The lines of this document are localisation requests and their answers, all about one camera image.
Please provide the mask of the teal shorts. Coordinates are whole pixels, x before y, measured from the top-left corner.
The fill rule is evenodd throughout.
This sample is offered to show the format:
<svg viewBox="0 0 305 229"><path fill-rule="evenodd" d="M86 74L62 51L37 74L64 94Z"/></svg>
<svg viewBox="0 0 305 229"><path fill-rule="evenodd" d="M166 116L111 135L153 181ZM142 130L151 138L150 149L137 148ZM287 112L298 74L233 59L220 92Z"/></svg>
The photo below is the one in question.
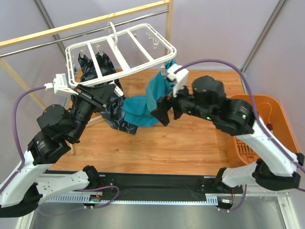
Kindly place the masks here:
<svg viewBox="0 0 305 229"><path fill-rule="evenodd" d="M157 108L157 100L167 95L173 88L161 72L158 72L147 84L144 95L135 95L123 101L124 121L139 127L151 127L159 120L151 115Z"/></svg>

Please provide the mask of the white clip drying hanger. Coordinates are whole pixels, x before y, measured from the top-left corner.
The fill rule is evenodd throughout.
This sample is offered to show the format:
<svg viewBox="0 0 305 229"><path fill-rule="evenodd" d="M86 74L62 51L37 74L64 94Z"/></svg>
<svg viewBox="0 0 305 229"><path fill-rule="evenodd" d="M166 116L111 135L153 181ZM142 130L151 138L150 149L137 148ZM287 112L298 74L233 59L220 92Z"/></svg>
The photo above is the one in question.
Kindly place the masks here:
<svg viewBox="0 0 305 229"><path fill-rule="evenodd" d="M75 81L74 77L74 67L72 62L72 56L71 52L77 48L81 47L87 47L93 61L94 69L97 73L97 78L89 81L85 81L82 84L85 86L94 86L96 84L105 83L108 81L114 81L116 79L120 79L138 72L141 72L143 70L149 69L151 67L161 65L166 63L167 61L173 59L177 55L177 49L170 44L169 41L167 41L157 30L155 30L151 25L147 23L138 24L132 27L129 27L127 29L121 30L119 32L116 31L115 26L112 22L108 22L108 25L110 25L113 33L109 34L107 36L103 36L96 39L87 40L84 42L79 42L72 44L66 48L66 61L67 61L67 72L68 72L68 83L71 87L76 87L79 83ZM151 41L153 42L154 46L157 46L159 44L163 45L165 48L164 55L158 58L153 58L148 51L142 46L142 44L135 38L134 32L140 31L142 29L146 29L148 31L148 35L151 38ZM146 59L146 62L134 67L131 67L127 61L127 56L122 55L121 50L119 48L119 44L125 44L126 42L123 42L120 39L120 36L122 35L128 35L130 39L132 40L132 43L136 46L136 50L140 51L140 53L143 54L143 56ZM107 42L110 50L114 54L114 57L116 61L118 62L119 66L122 68L121 72L110 74L107 76L103 76L100 67L98 65L97 59L95 57L95 53L93 51L92 46L94 44L98 44L100 42Z"/></svg>

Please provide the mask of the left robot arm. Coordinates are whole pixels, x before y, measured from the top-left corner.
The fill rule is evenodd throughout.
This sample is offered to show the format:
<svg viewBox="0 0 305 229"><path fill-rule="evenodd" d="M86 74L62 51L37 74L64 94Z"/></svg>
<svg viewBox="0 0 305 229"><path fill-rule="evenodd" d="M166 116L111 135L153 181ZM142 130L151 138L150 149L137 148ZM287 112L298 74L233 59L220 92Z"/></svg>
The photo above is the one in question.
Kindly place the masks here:
<svg viewBox="0 0 305 229"><path fill-rule="evenodd" d="M80 137L93 113L111 100L116 85L99 87L78 85L72 90L72 107L48 106L37 123L40 131L29 142L21 162L0 185L1 218L25 216L46 200L70 191L102 191L102 179L94 166L54 181L39 182L38 177L55 164Z"/></svg>

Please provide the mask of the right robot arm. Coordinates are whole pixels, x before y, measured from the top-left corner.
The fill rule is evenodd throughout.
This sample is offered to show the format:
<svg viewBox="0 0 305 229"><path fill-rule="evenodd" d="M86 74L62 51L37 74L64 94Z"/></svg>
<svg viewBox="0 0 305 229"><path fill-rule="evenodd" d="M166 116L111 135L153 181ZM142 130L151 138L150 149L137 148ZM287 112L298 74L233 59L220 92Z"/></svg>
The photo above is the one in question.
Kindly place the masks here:
<svg viewBox="0 0 305 229"><path fill-rule="evenodd" d="M221 81L202 76L192 83L193 93L186 86L176 93L170 91L157 100L151 115L164 126L170 122L168 110L174 119L188 114L211 121L216 129L243 141L259 159L241 167L220 168L214 187L221 193L238 185L258 184L272 191L298 189L301 176L297 167L305 156L288 150L264 125L262 119L245 100L227 98Z"/></svg>

